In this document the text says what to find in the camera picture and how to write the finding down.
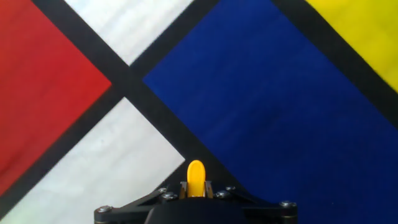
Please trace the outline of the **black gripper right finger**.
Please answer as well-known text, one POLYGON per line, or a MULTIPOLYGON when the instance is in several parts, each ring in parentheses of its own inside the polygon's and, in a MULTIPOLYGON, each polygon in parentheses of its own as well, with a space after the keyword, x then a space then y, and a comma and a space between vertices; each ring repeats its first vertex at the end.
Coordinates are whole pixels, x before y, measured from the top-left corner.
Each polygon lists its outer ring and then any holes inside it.
POLYGON ((297 224, 298 206, 288 200, 271 203, 232 185, 205 182, 206 197, 237 206, 248 223, 297 224))

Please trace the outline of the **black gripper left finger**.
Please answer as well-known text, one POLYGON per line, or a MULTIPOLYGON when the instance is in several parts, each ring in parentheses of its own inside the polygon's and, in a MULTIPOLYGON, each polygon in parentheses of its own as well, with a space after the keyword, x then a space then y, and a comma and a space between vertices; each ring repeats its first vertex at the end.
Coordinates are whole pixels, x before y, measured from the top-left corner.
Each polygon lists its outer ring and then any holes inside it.
POLYGON ((116 208, 103 205, 94 211, 94 223, 106 224, 144 224, 150 211, 168 202, 177 201, 187 197, 187 183, 180 182, 163 186, 142 198, 127 205, 116 208))

